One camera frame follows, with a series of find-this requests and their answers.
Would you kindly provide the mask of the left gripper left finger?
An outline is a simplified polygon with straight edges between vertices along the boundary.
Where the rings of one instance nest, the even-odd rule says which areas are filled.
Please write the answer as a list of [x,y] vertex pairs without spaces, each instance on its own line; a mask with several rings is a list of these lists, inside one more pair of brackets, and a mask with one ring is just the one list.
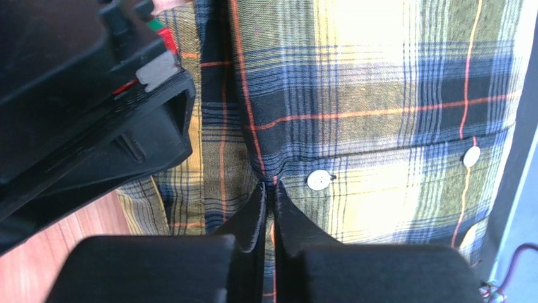
[[259,183],[209,235],[84,239],[47,302],[261,302],[266,208]]

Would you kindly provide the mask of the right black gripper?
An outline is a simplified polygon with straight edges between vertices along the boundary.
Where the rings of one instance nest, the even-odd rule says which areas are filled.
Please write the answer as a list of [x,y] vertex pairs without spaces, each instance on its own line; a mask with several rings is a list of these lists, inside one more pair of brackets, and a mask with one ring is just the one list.
[[1,2],[1,253],[191,152],[196,89],[153,1]]

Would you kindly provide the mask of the yellow plaid long sleeve shirt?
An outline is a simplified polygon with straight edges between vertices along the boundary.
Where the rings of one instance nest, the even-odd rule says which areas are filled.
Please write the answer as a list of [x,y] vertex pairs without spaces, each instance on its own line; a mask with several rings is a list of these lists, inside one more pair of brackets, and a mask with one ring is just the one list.
[[154,6],[197,90],[193,152],[117,190],[132,234],[208,235],[261,186],[341,243],[480,263],[536,1]]

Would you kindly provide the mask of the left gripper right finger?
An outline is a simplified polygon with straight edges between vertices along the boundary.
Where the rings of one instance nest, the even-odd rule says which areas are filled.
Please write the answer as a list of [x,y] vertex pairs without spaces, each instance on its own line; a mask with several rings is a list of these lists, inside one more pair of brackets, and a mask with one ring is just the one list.
[[479,281],[454,249],[343,244],[275,186],[278,302],[481,302]]

